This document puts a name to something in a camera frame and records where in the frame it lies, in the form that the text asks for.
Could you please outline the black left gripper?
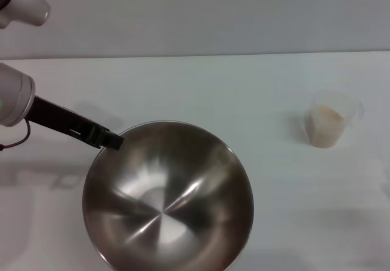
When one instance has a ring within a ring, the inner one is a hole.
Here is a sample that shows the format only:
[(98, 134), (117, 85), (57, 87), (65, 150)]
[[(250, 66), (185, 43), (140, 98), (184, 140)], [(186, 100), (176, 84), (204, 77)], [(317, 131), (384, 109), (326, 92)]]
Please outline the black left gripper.
[(68, 135), (95, 148), (119, 150), (124, 138), (66, 108), (38, 96), (29, 110), (29, 120), (56, 132)]

